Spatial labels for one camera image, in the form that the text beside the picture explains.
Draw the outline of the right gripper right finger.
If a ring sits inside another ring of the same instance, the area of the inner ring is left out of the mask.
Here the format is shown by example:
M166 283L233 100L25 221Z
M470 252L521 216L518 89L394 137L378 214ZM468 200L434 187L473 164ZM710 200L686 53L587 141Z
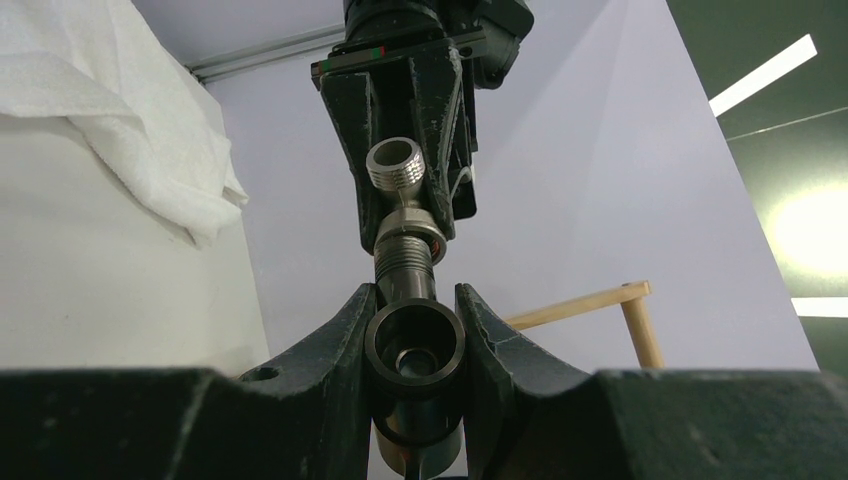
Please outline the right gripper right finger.
M583 372L468 284L472 479L843 479L847 383L812 371Z

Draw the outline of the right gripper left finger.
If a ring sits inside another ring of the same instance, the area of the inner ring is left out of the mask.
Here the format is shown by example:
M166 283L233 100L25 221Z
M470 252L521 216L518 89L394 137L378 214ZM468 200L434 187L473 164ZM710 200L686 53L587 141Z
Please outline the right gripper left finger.
M5 479L363 479L371 420L360 286L239 377L210 368L5 370Z

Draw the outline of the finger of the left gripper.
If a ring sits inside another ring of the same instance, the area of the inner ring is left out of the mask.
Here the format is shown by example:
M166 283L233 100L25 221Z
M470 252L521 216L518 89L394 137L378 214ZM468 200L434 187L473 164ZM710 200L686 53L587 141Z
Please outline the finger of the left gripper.
M456 236L449 162L455 132L465 125L461 57L453 46L439 46L409 58L413 123L426 164L425 189L430 212L447 239Z
M353 176L360 245L372 254L383 208L366 168L377 131L371 75L327 74L321 79L321 96Z

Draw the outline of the dark metal faucet body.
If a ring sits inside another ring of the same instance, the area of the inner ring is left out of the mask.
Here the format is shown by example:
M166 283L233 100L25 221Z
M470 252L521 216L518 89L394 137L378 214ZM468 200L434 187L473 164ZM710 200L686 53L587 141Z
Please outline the dark metal faucet body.
M432 274L380 267L375 277L380 306L364 353L379 452L403 478L433 479L460 450L464 328L437 300Z

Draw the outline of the small silver tee fitting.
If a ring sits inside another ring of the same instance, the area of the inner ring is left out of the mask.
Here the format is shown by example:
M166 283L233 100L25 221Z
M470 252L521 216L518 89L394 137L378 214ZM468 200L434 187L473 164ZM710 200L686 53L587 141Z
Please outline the small silver tee fitting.
M447 238L425 207L427 173L422 148L407 137L378 142L367 153L372 185L388 202L374 243L375 276L398 283L435 282L434 266L445 256Z

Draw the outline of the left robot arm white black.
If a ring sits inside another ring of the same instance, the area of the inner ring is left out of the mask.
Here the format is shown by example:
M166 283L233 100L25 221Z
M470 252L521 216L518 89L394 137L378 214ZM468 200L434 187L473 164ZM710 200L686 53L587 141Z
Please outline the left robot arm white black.
M371 251L388 202L366 170L378 142L405 137L426 164L423 202L448 237L475 214L475 93L496 89L534 17L523 1L348 1L345 38L311 66L354 178L360 243Z

